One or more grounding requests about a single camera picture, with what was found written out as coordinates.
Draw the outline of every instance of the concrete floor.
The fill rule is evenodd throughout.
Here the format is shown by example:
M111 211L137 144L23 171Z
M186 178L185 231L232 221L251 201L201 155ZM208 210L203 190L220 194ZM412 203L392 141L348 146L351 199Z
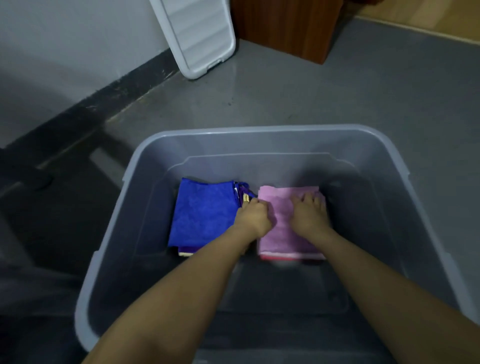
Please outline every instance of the concrete floor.
M0 209L41 266L84 275L135 148L164 130L358 123L392 139L480 310L480 48L345 24L322 66L241 41L196 81L177 74L52 162L53 185Z

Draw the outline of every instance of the white wall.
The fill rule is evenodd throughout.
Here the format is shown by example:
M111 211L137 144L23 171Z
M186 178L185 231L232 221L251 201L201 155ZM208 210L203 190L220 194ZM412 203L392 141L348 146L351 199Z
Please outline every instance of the white wall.
M0 147L167 48L148 0L1 0Z

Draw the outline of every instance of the yellow wooden surface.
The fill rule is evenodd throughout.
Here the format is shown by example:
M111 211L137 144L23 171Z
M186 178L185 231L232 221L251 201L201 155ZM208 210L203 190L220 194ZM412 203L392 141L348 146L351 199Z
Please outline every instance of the yellow wooden surface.
M480 42L480 0L384 0L378 5L349 3L347 12Z

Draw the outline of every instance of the pink fabric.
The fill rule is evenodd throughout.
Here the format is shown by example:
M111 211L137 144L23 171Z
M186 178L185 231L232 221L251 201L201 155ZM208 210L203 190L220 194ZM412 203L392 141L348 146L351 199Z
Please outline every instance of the pink fabric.
M313 187L275 188L262 186L258 192L260 200L268 201L268 217L273 229L270 230L258 243L258 254L262 259L325 259L317 248L306 239L301 238L290 228L289 221L293 215L293 204L290 196L302 197L310 192L324 198L318 189Z

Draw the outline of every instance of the white plastic lid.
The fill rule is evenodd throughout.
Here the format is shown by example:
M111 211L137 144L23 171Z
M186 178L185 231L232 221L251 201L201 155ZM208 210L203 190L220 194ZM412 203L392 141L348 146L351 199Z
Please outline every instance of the white plastic lid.
M228 0L150 0L180 72L204 75L235 51Z

